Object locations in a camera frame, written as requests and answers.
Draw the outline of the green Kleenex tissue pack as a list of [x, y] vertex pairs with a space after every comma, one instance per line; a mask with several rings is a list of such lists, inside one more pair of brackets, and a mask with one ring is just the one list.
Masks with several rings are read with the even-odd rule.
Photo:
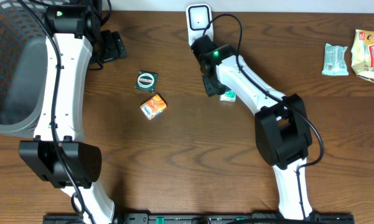
[[224, 94], [220, 95], [220, 101], [235, 102], [236, 93], [232, 90], [228, 90]]

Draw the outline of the green Zam-Buk tin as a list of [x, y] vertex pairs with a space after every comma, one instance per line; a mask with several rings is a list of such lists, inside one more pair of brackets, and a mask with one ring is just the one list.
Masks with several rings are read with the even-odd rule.
[[147, 72], [147, 71], [139, 71], [136, 84], [135, 84], [135, 89], [140, 90], [140, 91], [154, 93], [156, 84], [157, 84], [156, 73]]

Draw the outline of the orange tissue pack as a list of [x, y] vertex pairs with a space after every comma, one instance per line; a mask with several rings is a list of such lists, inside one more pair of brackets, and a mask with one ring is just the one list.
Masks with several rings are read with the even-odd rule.
[[148, 120], [152, 120], [167, 108], [167, 104], [160, 94], [154, 95], [140, 106], [141, 111]]

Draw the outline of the teal wet wipe packet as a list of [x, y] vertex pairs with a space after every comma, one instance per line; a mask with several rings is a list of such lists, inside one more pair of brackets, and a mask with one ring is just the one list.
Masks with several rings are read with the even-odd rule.
[[326, 44], [324, 47], [323, 75], [347, 76], [348, 69], [345, 63], [345, 52], [348, 47]]

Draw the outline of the yellow snack bag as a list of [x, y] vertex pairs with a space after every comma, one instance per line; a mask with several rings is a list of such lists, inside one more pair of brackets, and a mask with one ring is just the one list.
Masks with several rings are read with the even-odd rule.
[[374, 83], [374, 31], [356, 29], [351, 53], [356, 76]]

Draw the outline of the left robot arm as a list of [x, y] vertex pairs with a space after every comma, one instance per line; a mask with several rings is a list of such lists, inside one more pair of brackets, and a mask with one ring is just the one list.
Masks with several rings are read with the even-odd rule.
[[43, 181], [70, 197], [74, 214], [44, 217], [46, 223], [119, 223], [116, 205], [99, 176], [102, 155], [85, 142], [82, 108], [86, 73], [127, 56], [117, 32], [103, 30], [103, 2], [47, 4], [37, 22], [46, 35], [47, 75], [41, 114], [21, 159]]

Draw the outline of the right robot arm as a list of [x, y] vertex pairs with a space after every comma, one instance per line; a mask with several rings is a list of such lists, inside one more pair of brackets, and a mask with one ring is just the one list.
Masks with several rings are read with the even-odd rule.
[[270, 87], [229, 44], [218, 47], [204, 35], [190, 48], [201, 66], [207, 95], [232, 90], [253, 113], [256, 147], [274, 170], [280, 214], [291, 220], [309, 218], [304, 166], [312, 136], [302, 98]]

